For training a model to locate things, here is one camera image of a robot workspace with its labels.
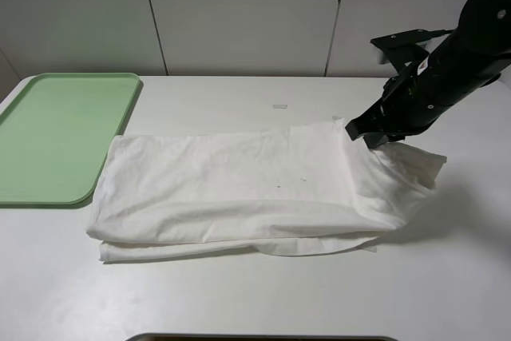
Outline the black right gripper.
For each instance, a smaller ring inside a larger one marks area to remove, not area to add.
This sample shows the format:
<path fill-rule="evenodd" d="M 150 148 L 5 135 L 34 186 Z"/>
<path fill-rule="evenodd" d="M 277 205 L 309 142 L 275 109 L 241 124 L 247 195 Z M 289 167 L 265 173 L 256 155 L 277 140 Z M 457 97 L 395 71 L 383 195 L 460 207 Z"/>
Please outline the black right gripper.
<path fill-rule="evenodd" d="M 425 132 L 443 114 L 443 107 L 418 85 L 417 72 L 415 62 L 386 83 L 383 95 L 346 125 L 351 140 L 363 139 L 368 149 L 376 149 Z"/>

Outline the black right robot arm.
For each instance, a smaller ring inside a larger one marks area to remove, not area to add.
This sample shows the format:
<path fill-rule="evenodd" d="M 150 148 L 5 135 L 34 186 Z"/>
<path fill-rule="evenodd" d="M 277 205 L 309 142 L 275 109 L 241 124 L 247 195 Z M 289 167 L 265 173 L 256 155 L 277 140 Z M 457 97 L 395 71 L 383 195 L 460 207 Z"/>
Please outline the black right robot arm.
<path fill-rule="evenodd" d="M 398 73 L 346 131 L 375 149 L 425 132 L 459 101 L 499 79 L 510 65 L 510 0 L 467 0 L 453 30 L 408 30 L 370 42 Z"/>

